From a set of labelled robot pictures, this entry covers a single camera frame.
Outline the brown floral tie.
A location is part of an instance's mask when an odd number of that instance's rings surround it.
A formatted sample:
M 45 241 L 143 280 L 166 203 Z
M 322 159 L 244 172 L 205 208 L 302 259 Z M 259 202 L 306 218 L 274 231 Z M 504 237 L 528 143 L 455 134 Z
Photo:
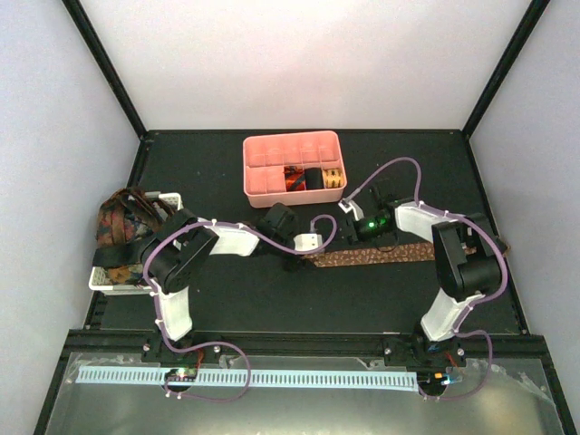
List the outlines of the brown floral tie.
M 316 267 L 369 266 L 395 263 L 434 262 L 432 243 L 420 242 L 391 247 L 348 249 L 304 256 Z

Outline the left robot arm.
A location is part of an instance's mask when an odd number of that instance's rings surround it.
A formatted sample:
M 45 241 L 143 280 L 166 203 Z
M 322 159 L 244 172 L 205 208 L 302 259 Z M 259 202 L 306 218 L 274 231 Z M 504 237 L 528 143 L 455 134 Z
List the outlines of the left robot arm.
M 189 281 L 211 255 L 251 257 L 277 255 L 285 268 L 294 271 L 307 254 L 324 246 L 322 237 L 302 234 L 311 244 L 297 250 L 266 237 L 243 223 L 198 219 L 183 208 L 169 217 L 160 230 L 137 242 L 135 258 L 143 265 L 142 276 L 152 289 L 156 325 L 164 336 L 162 350 L 175 362 L 186 361 L 195 341 L 189 314 Z

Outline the yellow black rolled tie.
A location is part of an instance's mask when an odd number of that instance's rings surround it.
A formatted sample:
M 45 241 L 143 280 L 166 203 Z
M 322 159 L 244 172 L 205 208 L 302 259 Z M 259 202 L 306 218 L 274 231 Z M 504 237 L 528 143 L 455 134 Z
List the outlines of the yellow black rolled tie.
M 340 168 L 323 169 L 322 175 L 326 189 L 339 189 L 343 186 L 343 172 Z

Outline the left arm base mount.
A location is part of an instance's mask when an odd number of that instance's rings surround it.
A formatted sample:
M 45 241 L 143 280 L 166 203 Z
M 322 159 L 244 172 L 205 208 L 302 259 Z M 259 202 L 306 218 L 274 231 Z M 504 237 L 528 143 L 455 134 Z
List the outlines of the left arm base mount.
M 140 360 L 143 363 L 156 363 L 161 368 L 168 368 L 162 384 L 167 383 L 171 391 L 185 392 L 193 385 L 203 367 L 218 364 L 225 350 L 223 344 L 211 342 L 200 349 L 184 352 L 184 349 L 204 343 L 205 338 L 207 336 L 204 334 L 187 333 L 176 342 L 169 341 L 178 349 L 175 352 L 165 344 L 161 333 L 150 334 L 143 344 Z

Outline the pile of dark ties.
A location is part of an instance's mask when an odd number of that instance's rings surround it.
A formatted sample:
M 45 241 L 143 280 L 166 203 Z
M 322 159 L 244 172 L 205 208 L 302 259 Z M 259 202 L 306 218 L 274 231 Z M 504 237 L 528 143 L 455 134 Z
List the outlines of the pile of dark ties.
M 115 285 L 141 285 L 141 241 L 159 231 L 176 209 L 140 188 L 122 188 L 105 200 L 98 211 L 92 265 L 104 270 Z

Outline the left black frame post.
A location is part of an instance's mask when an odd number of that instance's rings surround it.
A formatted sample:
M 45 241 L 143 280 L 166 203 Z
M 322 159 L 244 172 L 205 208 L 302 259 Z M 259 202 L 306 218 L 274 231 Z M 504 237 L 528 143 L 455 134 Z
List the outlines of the left black frame post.
M 96 32 L 92 21 L 86 13 L 82 2 L 79 0 L 62 0 L 62 3 L 72 18 L 80 36 L 89 49 L 94 61 L 98 65 L 101 74 L 111 88 L 117 103 L 129 121 L 136 136 L 142 140 L 148 133 L 140 115 L 128 94 L 121 77 L 115 69 L 101 38 Z

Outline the white basket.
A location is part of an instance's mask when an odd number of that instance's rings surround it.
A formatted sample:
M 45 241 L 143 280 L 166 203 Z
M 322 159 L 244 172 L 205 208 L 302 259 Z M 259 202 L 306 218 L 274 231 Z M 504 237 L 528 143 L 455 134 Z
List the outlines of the white basket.
M 176 212 L 183 208 L 181 195 L 178 193 L 145 192 L 149 196 L 162 199 L 168 205 L 174 207 Z M 89 288 L 93 292 L 101 292 L 104 295 L 145 295 L 150 291 L 150 287 L 146 284 L 145 280 L 141 285 L 115 285 L 105 275 L 102 268 L 95 266 L 92 266 Z

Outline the right black frame post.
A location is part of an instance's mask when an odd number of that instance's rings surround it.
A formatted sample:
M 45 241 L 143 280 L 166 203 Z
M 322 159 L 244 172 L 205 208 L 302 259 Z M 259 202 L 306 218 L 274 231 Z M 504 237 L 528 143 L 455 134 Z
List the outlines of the right black frame post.
M 529 37 L 534 32 L 550 3 L 550 0 L 532 0 L 527 6 L 526 11 L 517 24 L 516 30 L 510 37 L 506 48 L 501 54 L 492 74 L 462 128 L 462 134 L 467 140 L 471 139 L 480 122 L 484 118 L 484 115 L 496 97 L 500 87 L 508 77 L 508 74 L 518 56 L 522 52 Z

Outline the orange black rolled tie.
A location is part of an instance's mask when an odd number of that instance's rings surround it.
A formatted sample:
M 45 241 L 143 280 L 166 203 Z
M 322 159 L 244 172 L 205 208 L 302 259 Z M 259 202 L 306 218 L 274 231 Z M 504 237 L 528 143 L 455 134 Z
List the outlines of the orange black rolled tie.
M 305 170 L 297 166 L 284 166 L 285 190 L 296 192 L 306 190 Z

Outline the black frame post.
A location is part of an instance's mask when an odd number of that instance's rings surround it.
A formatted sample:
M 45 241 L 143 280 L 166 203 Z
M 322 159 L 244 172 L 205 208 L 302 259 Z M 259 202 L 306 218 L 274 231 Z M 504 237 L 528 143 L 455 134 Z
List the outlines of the black frame post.
M 550 0 L 532 0 L 527 6 L 526 11 L 517 24 L 516 30 L 510 37 L 506 48 L 501 54 L 492 74 L 462 128 L 462 134 L 467 140 L 471 139 L 480 122 L 484 118 L 484 115 L 496 97 L 500 87 L 508 77 L 508 74 L 518 56 L 522 52 L 529 37 L 534 32 L 550 3 Z
M 129 121 L 136 136 L 142 140 L 148 133 L 140 115 L 128 94 L 121 77 L 115 69 L 101 38 L 96 32 L 92 21 L 86 13 L 82 2 L 79 0 L 62 0 L 62 3 L 72 18 L 80 36 L 89 49 L 94 61 L 98 65 L 101 74 L 111 88 L 117 103 Z

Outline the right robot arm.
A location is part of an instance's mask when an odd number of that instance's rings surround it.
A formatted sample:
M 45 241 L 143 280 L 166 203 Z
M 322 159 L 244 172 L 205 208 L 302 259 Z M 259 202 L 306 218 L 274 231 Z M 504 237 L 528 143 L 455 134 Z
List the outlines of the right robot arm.
M 439 290 L 411 334 L 418 363 L 439 360 L 475 306 L 507 286 L 504 251 L 480 214 L 466 217 L 411 199 L 386 203 L 372 216 L 364 215 L 349 197 L 341 199 L 339 207 L 349 216 L 347 227 L 356 241 L 401 231 L 432 244 Z

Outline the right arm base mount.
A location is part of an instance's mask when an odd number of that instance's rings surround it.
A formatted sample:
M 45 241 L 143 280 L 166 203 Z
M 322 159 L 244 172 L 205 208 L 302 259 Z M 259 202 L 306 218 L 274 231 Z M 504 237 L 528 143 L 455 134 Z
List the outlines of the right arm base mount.
M 415 372 L 420 393 L 439 398 L 462 380 L 463 350 L 454 339 L 431 342 L 423 333 L 389 335 L 382 341 L 386 366 Z

